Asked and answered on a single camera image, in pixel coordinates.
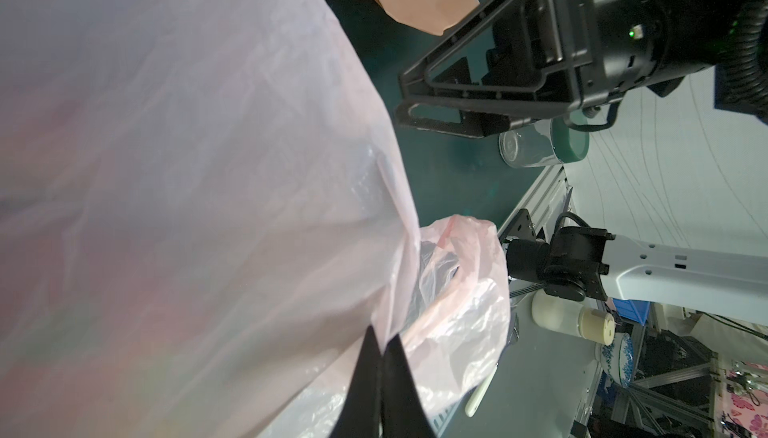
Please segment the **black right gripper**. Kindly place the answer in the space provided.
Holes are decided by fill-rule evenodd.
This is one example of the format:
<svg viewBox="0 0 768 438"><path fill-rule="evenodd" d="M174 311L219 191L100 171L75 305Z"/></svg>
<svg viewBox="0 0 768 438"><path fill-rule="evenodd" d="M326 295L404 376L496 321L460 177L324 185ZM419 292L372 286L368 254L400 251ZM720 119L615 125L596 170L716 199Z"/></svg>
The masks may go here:
<svg viewBox="0 0 768 438"><path fill-rule="evenodd" d="M484 138L637 88L664 97L719 47L720 0L485 0L400 74L395 119Z"/></svg>

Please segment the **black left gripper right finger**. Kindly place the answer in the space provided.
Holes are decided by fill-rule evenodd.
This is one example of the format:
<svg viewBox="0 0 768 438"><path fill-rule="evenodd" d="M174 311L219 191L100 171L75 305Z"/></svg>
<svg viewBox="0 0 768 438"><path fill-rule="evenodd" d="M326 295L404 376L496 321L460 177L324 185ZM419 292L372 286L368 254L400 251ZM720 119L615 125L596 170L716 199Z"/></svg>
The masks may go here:
<svg viewBox="0 0 768 438"><path fill-rule="evenodd" d="M436 437L421 405L399 335L387 344L383 355L381 426L382 437Z"/></svg>

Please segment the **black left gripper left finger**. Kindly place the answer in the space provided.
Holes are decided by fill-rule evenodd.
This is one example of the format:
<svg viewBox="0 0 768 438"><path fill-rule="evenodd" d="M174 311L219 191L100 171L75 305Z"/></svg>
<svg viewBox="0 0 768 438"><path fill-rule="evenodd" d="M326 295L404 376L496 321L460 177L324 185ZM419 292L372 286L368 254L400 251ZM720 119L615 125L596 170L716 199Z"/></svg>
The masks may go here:
<svg viewBox="0 0 768 438"><path fill-rule="evenodd" d="M372 326L364 335L343 408L330 438L378 437L381 424L382 353Z"/></svg>

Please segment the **pink plastic bag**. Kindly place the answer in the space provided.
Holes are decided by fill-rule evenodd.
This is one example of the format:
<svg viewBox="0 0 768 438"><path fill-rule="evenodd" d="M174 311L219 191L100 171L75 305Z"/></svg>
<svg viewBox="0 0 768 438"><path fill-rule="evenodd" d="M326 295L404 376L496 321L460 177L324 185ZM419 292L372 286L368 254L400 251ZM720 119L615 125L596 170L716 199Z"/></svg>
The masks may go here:
<svg viewBox="0 0 768 438"><path fill-rule="evenodd" d="M493 369L495 226L421 227L325 0L1 0L1 433L324 437L365 331Z"/></svg>

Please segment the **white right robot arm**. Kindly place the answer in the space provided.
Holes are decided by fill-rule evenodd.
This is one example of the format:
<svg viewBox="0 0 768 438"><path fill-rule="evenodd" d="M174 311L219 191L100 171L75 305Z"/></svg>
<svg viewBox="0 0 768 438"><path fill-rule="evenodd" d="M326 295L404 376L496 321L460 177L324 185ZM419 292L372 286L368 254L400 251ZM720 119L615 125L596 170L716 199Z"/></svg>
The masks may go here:
<svg viewBox="0 0 768 438"><path fill-rule="evenodd" d="M625 95L659 97L715 72L716 108L767 117L767 0L486 0L399 78L399 124L463 138L552 120L612 128ZM767 320L767 262L686 250L565 212L549 241L514 238L509 274L580 301L660 302L725 320Z"/></svg>

